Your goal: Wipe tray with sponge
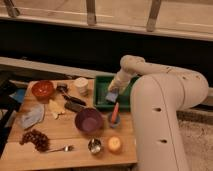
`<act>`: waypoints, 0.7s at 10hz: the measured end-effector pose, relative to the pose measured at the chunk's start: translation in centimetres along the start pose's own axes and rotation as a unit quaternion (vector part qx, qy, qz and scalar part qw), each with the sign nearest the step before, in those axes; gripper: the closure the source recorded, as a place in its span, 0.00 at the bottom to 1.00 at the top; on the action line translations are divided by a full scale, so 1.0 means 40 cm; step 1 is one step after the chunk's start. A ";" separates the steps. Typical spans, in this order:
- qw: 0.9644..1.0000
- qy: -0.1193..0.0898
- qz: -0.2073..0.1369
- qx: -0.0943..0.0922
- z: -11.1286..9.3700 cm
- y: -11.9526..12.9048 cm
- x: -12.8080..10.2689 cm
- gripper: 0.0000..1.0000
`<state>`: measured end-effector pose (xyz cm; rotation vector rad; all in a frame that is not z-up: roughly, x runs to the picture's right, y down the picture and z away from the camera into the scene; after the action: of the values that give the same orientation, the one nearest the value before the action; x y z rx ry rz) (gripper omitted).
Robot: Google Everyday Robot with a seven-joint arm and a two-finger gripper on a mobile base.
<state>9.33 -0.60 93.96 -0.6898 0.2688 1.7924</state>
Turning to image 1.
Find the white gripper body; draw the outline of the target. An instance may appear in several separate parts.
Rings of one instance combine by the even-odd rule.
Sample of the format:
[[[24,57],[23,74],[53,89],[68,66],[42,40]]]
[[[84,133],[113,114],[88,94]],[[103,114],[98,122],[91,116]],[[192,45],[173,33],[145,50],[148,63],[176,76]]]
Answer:
[[[121,69],[119,72],[116,73],[113,80],[109,84],[108,90],[113,91],[117,89],[119,93],[122,94],[129,85],[132,77],[132,74],[129,74],[123,69]]]

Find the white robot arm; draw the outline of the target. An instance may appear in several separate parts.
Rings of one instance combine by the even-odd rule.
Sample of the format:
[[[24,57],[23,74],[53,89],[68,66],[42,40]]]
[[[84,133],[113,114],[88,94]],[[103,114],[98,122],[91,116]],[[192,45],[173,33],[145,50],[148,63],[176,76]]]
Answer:
[[[177,112],[206,99],[207,79],[197,71],[148,63],[132,55],[123,56],[120,66],[111,90],[124,91],[137,78],[130,94],[137,152],[134,171],[190,171]]]

